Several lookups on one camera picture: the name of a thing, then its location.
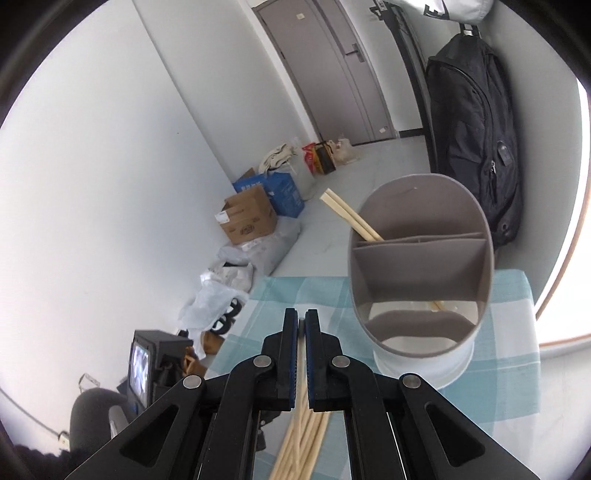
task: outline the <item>black backpack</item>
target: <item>black backpack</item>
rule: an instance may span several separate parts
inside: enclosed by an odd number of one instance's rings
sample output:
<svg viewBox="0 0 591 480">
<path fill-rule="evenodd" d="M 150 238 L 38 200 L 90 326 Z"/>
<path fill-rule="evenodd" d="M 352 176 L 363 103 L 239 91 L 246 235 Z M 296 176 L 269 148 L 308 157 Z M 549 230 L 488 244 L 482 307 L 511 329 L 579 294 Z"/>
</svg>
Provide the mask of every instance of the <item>black backpack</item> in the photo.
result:
<svg viewBox="0 0 591 480">
<path fill-rule="evenodd" d="M 515 239 L 523 200 L 509 83 L 481 38 L 458 34 L 427 64 L 437 172 L 472 192 L 495 249 Z"/>
</svg>

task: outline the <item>cardboard box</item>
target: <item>cardboard box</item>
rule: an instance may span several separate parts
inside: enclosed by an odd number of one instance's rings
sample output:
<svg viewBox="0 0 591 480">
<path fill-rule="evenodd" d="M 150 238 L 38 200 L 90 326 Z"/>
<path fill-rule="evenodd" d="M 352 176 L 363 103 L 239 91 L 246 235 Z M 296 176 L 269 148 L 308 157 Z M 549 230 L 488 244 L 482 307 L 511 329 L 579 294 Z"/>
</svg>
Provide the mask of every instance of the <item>cardboard box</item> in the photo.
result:
<svg viewBox="0 0 591 480">
<path fill-rule="evenodd" d="M 234 244 L 241 244 L 275 231 L 277 215 L 265 190 L 257 185 L 226 199 L 216 220 Z"/>
<path fill-rule="evenodd" d="M 304 209 L 304 201 L 288 173 L 270 172 L 256 175 L 254 169 L 250 168 L 232 185 L 237 192 L 261 185 L 277 215 L 298 218 Z"/>
</svg>

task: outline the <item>blue plaid cloth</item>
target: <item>blue plaid cloth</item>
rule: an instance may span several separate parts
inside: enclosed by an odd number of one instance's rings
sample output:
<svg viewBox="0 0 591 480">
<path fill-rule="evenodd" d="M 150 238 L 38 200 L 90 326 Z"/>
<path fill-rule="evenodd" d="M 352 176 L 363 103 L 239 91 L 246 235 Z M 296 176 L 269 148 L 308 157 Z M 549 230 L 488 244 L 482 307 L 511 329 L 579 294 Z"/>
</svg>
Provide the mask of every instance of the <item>blue plaid cloth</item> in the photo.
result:
<svg viewBox="0 0 591 480">
<path fill-rule="evenodd" d="M 281 330 L 288 307 L 296 308 L 300 317 L 308 309 L 317 309 L 321 330 L 339 338 L 343 353 L 379 373 L 373 343 L 353 312 L 346 277 L 268 277 L 255 286 L 207 377 L 228 373 L 242 360 L 259 354 L 263 339 Z M 495 272 L 472 361 L 460 378 L 440 392 L 527 462 L 540 411 L 540 351 L 531 290 L 523 272 Z M 255 479 L 268 478 L 289 419 L 290 413 L 284 413 L 264 427 L 268 447 L 256 454 Z M 331 415 L 312 478 L 350 478 L 342 413 Z"/>
</svg>

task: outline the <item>white plastic bag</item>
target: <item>white plastic bag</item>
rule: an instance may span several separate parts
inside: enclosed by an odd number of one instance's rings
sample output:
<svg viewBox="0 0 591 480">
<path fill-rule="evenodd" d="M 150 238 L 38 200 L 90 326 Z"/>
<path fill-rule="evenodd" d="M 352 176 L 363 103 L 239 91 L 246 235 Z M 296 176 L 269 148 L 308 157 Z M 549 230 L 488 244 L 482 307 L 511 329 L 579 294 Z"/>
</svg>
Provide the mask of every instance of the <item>white plastic bag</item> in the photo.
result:
<svg viewBox="0 0 591 480">
<path fill-rule="evenodd" d="M 227 287 L 250 292 L 254 267 L 251 264 L 243 267 L 224 267 L 225 263 L 225 260 L 218 259 L 209 267 L 209 270 L 217 275 L 215 280 Z"/>
<path fill-rule="evenodd" d="M 234 265 L 251 263 L 263 275 L 270 275 L 300 235 L 300 221 L 280 216 L 271 235 L 255 238 L 240 245 L 225 245 L 217 257 Z"/>
<path fill-rule="evenodd" d="M 292 151 L 290 159 L 274 171 L 290 174 L 302 200 L 310 200 L 316 192 L 316 179 L 304 161 L 301 148 L 292 148 Z"/>
<path fill-rule="evenodd" d="M 351 146 L 348 138 L 340 137 L 337 143 L 330 140 L 328 144 L 333 152 L 335 165 L 346 165 L 347 163 L 359 160 L 357 150 Z"/>
<path fill-rule="evenodd" d="M 209 270 L 201 274 L 201 288 L 195 299 L 187 302 L 178 316 L 180 323 L 189 331 L 189 338 L 194 340 L 193 348 L 199 359 L 205 358 L 201 333 L 209 330 L 226 313 L 232 299 L 242 303 L 248 300 L 248 294 L 222 285 L 215 278 L 216 275 Z"/>
</svg>

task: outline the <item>blue box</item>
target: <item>blue box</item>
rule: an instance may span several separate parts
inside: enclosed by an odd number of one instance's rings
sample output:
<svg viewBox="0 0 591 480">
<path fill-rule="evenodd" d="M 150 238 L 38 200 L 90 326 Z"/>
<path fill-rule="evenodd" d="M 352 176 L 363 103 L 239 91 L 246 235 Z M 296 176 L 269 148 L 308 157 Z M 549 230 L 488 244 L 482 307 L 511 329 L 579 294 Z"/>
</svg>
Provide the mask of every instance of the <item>blue box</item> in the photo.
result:
<svg viewBox="0 0 591 480">
<path fill-rule="evenodd" d="M 304 201 L 301 199 L 294 180 L 288 173 L 275 172 L 255 175 L 251 168 L 232 185 L 237 193 L 255 185 L 262 185 L 277 215 L 298 218 L 304 209 Z"/>
</svg>

